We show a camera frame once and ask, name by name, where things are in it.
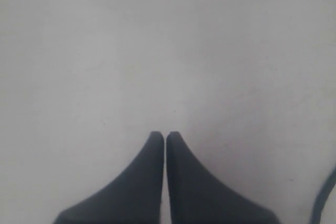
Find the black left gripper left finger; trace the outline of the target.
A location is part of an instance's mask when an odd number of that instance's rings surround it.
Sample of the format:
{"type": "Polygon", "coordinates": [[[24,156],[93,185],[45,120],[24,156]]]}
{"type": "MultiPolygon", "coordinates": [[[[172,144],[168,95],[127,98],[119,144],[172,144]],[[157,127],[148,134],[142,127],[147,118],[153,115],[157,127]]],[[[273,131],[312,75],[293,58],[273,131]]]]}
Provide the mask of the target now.
{"type": "Polygon", "coordinates": [[[160,223],[163,171],[164,138],[153,131],[118,177],[62,211],[55,223],[160,223]]]}

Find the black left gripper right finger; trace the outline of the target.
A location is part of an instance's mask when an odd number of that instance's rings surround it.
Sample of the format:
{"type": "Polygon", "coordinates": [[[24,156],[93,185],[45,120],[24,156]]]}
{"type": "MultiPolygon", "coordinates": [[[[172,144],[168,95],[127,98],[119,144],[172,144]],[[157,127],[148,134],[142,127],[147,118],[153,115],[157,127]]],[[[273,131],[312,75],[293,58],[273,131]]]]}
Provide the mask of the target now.
{"type": "Polygon", "coordinates": [[[224,185],[196,158],[179,132],[166,138],[172,223],[278,223],[265,207],[224,185]]]}

